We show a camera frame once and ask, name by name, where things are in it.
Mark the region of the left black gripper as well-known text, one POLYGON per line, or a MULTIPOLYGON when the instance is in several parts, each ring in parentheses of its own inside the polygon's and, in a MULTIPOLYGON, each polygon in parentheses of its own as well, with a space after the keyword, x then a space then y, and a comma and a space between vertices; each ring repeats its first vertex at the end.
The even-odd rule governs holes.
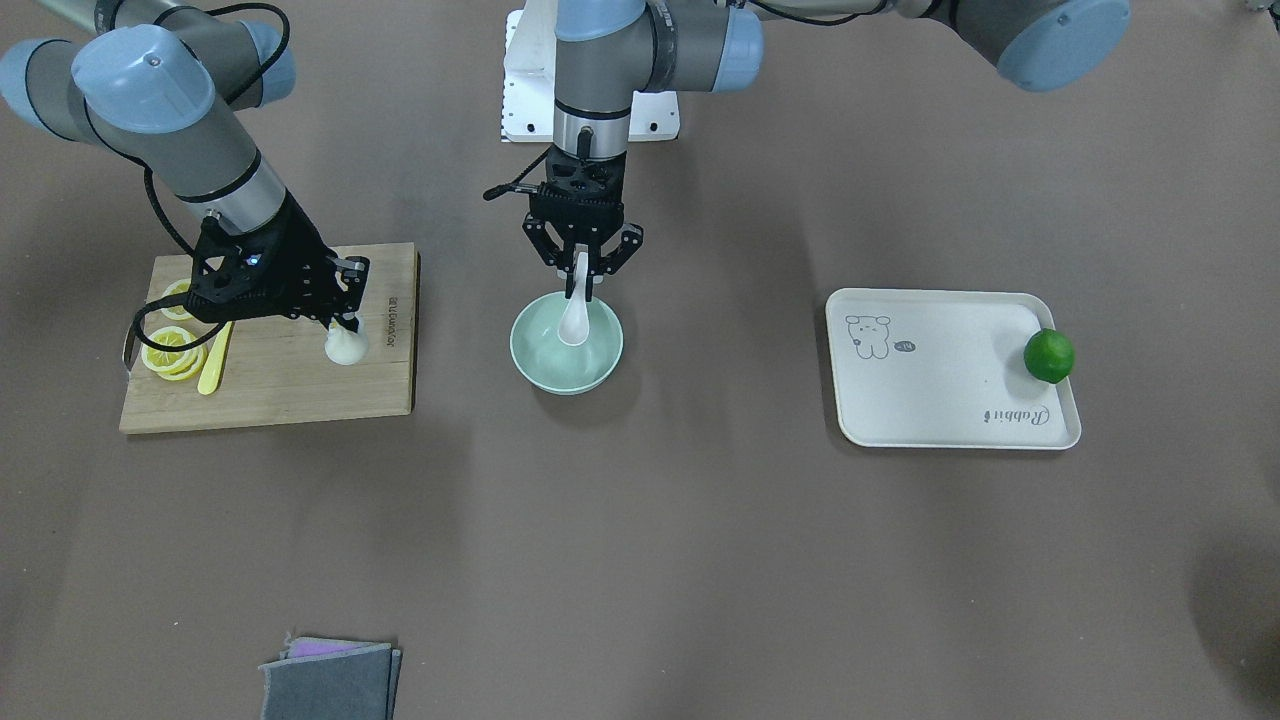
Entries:
POLYGON ((603 275, 616 274, 641 247, 644 228, 623 225, 622 192, 627 154, 589 161, 562 150, 550 150, 544 161, 547 178, 530 197, 522 231, 545 265, 558 270, 564 299, 570 297, 570 255, 547 231, 550 224, 570 249, 588 245, 588 300, 603 275), (608 252, 603 243, 620 231, 608 252))

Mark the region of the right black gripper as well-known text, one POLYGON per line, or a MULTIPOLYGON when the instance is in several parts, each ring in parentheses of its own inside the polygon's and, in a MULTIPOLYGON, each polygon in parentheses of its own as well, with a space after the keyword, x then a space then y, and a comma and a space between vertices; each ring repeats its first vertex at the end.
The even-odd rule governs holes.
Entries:
POLYGON ((236 293, 232 320, 310 316, 326 322, 328 331, 361 332, 358 310, 371 261, 335 258, 294 196, 287 195, 265 225, 233 240, 237 268, 248 272, 250 287, 236 293))

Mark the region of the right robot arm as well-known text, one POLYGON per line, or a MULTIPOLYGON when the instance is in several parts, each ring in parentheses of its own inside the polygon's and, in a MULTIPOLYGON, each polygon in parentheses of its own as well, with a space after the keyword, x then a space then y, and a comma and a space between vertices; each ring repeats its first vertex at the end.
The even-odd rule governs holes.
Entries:
POLYGON ((296 81, 287 18, 233 20, 179 1, 54 1, 87 44, 28 40, 3 55, 3 99, 24 122, 143 168, 200 219, 184 307, 218 324, 307 318, 347 333, 370 263, 325 245, 238 111, 296 81))

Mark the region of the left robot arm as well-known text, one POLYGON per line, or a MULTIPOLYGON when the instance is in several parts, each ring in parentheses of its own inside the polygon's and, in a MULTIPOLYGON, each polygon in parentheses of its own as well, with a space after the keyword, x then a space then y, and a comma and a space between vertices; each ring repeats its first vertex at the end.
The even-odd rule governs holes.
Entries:
POLYGON ((564 278, 593 295, 641 247, 625 220, 623 186, 636 94, 736 92, 756 78, 768 18, 836 27, 896 12, 941 23, 1011 85, 1048 92, 1093 70, 1121 41, 1126 1, 530 1, 518 29, 550 45, 550 143, 526 193, 524 232, 564 278))

